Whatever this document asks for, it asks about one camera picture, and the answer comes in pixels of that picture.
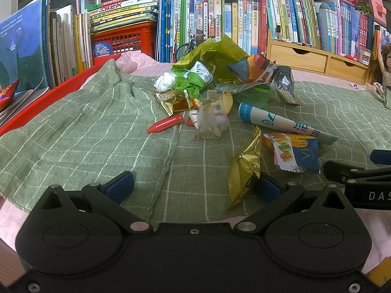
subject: doll's arm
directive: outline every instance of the doll's arm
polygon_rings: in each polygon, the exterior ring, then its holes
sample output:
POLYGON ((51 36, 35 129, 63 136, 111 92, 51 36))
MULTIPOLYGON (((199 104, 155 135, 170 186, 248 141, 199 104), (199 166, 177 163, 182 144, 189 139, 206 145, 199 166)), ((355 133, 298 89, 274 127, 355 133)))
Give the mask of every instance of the doll's arm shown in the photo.
POLYGON ((380 50, 380 45, 377 47, 377 60, 379 62, 380 70, 382 71, 382 74, 384 74, 386 70, 384 69, 384 62, 382 52, 380 50))

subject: doll's face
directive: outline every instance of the doll's face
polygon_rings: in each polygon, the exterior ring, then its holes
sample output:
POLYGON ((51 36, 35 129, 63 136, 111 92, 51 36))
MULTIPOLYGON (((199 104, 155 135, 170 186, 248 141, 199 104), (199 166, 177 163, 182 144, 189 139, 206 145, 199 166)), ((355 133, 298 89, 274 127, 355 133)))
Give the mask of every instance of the doll's face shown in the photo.
POLYGON ((391 69, 391 52, 387 54, 387 67, 391 69))

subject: wooden drawer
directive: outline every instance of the wooden drawer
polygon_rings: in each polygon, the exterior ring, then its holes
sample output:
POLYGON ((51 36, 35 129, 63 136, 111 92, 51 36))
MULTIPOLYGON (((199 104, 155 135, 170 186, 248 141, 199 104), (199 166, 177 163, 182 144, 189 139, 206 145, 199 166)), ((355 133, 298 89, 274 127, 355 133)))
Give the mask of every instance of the wooden drawer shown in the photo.
POLYGON ((272 62, 276 61, 277 65, 323 73, 325 71, 326 59, 327 56, 323 54, 280 45, 271 45, 270 60, 272 62))
POLYGON ((330 57, 327 73, 341 79, 346 79, 358 84, 365 84, 367 69, 356 66, 342 59, 330 57))

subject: triangular cutout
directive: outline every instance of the triangular cutout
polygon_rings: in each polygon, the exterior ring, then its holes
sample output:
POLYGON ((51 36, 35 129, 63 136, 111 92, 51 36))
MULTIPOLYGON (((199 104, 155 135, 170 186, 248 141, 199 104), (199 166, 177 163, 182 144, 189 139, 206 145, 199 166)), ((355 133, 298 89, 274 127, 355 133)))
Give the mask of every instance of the triangular cutout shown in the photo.
POLYGON ((54 209, 54 208, 61 208, 61 201, 57 195, 56 192, 51 193, 49 197, 46 199, 44 205, 42 206, 42 209, 54 209))
POLYGON ((327 195, 322 206, 326 208, 345 209, 345 205, 342 203, 338 194, 334 191, 327 195))

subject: large blue picture book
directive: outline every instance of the large blue picture book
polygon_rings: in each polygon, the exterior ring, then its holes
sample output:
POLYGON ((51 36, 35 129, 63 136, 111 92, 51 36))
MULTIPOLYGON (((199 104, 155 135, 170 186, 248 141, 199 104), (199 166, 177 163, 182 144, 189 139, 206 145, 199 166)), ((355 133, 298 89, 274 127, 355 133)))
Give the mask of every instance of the large blue picture book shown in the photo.
POLYGON ((46 0, 34 0, 0 23, 0 88, 20 78, 17 91, 48 87, 43 34, 46 0))

